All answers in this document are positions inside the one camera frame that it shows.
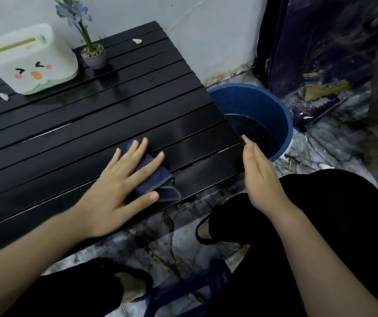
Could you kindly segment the person's right hand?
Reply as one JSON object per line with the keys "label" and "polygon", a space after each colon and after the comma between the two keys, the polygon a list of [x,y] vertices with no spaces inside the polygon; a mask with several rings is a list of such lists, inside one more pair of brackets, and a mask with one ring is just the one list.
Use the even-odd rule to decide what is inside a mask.
{"label": "person's right hand", "polygon": [[295,209],[284,192],[271,161],[265,170],[245,171],[244,182],[250,202],[266,216]]}

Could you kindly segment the person's left hand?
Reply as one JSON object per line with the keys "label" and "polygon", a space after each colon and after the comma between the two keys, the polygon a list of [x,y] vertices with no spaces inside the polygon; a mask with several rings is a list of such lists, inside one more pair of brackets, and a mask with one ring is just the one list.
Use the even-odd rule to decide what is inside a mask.
{"label": "person's left hand", "polygon": [[126,175],[124,153],[109,173],[104,173],[103,170],[98,180],[73,206],[82,237],[105,236],[146,209],[126,206],[126,198],[158,169],[164,158],[164,152],[160,152],[147,165]]}

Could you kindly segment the dark blue cleaning cloth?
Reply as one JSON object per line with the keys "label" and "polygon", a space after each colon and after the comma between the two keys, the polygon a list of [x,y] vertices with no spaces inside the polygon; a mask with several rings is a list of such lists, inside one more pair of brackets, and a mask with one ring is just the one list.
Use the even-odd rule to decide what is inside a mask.
{"label": "dark blue cleaning cloth", "polygon": [[182,199],[181,193],[175,186],[175,177],[165,166],[160,165],[154,173],[129,194],[126,198],[126,204],[151,191],[158,192],[158,202],[174,202]]}

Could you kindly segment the person's right forearm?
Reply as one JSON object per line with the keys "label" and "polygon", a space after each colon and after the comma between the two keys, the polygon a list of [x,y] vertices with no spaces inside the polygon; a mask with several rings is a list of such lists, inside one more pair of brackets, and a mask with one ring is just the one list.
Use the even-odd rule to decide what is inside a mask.
{"label": "person's right forearm", "polygon": [[256,205],[276,229],[308,317],[378,317],[378,300],[288,199]]}

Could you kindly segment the person's left forearm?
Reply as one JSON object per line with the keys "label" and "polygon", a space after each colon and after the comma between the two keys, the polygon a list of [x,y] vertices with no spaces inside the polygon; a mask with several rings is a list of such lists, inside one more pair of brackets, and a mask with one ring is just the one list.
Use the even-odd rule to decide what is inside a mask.
{"label": "person's left forearm", "polygon": [[64,253],[105,234],[106,208],[76,205],[0,250],[0,316]]}

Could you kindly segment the blue plastic bucket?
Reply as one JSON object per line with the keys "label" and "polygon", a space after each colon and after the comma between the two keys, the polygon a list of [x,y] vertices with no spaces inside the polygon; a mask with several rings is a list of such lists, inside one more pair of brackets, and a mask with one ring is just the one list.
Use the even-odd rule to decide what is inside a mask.
{"label": "blue plastic bucket", "polygon": [[292,117],[275,95],[258,86],[235,83],[207,90],[234,131],[255,142],[275,162],[289,148]]}

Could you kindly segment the person's left foot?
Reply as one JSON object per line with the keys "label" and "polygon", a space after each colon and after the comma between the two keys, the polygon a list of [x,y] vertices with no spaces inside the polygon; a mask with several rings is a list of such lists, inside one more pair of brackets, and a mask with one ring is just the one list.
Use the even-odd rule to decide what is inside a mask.
{"label": "person's left foot", "polygon": [[116,273],[114,276],[119,279],[123,289],[121,304],[144,300],[148,293],[148,283],[144,279],[125,272]]}

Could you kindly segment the purple flower in grey pot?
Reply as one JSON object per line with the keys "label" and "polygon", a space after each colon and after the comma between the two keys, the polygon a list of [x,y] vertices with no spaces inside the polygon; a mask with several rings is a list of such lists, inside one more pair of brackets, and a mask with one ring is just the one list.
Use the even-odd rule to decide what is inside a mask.
{"label": "purple flower in grey pot", "polygon": [[85,42],[80,53],[84,62],[94,70],[105,68],[108,63],[106,50],[101,44],[93,43],[87,31],[87,22],[92,21],[88,7],[79,0],[54,1],[56,14],[66,19],[69,26],[74,26]]}

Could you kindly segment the white tissue box with face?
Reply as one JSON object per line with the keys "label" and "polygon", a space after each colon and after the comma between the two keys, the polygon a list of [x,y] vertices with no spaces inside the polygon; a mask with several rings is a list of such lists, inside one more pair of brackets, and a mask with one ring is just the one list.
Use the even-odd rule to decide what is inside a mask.
{"label": "white tissue box with face", "polygon": [[78,69],[75,53],[47,23],[0,36],[0,78],[18,94],[67,82]]}

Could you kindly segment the dark blue worn door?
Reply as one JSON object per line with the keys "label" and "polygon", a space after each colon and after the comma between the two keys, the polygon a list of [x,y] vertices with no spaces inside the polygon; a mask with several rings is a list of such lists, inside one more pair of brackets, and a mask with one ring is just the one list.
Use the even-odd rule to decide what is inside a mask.
{"label": "dark blue worn door", "polygon": [[375,71],[378,0],[267,0],[255,73],[306,132]]}

